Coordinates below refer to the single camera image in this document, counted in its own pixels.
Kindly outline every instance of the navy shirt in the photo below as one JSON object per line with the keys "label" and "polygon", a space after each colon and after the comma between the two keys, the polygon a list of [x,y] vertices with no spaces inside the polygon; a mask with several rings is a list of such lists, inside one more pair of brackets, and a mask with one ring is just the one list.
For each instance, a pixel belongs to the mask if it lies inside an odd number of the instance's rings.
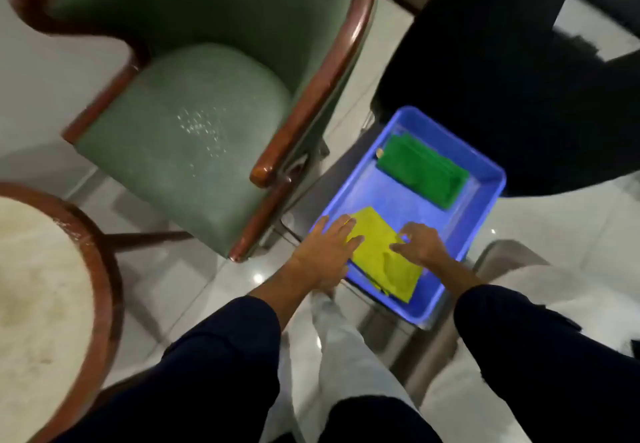
{"label": "navy shirt", "polygon": [[[485,381],[533,442],[640,441],[640,362],[580,334],[524,295],[468,290],[456,327]],[[280,326],[267,303],[244,296],[192,328],[148,377],[55,439],[257,442],[279,392]],[[334,406],[321,442],[439,442],[404,402],[384,396]]]}

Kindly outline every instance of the black chair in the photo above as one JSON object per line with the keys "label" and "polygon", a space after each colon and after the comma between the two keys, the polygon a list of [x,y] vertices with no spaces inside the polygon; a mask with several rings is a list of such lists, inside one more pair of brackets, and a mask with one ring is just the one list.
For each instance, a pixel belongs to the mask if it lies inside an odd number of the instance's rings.
{"label": "black chair", "polygon": [[[640,169],[640,51],[603,62],[553,31],[565,0],[430,0],[372,102],[414,105],[507,172],[510,196]],[[640,0],[585,0],[636,36]]]}

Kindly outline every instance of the person's left hand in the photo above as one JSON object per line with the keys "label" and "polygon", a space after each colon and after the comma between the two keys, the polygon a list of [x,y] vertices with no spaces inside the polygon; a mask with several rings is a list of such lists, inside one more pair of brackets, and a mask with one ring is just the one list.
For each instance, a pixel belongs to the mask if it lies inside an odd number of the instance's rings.
{"label": "person's left hand", "polygon": [[302,270],[314,289],[329,292],[347,274],[347,261],[364,241],[356,236],[346,242],[356,220],[345,214],[324,231],[329,217],[320,218],[314,229],[293,252],[290,263]]}

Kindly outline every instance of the hand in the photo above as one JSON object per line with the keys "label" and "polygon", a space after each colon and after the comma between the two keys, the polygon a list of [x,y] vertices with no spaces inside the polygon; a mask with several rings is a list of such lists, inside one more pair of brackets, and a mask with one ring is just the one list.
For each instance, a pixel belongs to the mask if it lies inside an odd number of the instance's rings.
{"label": "hand", "polygon": [[349,215],[340,216],[323,233],[328,221],[328,216],[322,217],[289,260],[314,289],[322,291],[330,291],[346,276],[347,261],[364,241],[364,236],[357,236],[345,242],[356,224]]}
{"label": "hand", "polygon": [[404,256],[413,264],[431,269],[450,258],[447,248],[438,236],[438,231],[432,227],[408,222],[398,233],[407,236],[408,243],[395,243],[389,245],[391,251]]}

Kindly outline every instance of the round table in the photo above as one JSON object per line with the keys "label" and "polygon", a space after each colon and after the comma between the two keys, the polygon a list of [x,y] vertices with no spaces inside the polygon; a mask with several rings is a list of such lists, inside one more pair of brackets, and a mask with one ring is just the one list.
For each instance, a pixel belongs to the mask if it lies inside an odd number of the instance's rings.
{"label": "round table", "polygon": [[108,236],[76,206],[0,183],[0,441],[48,442],[84,415],[122,317]]}

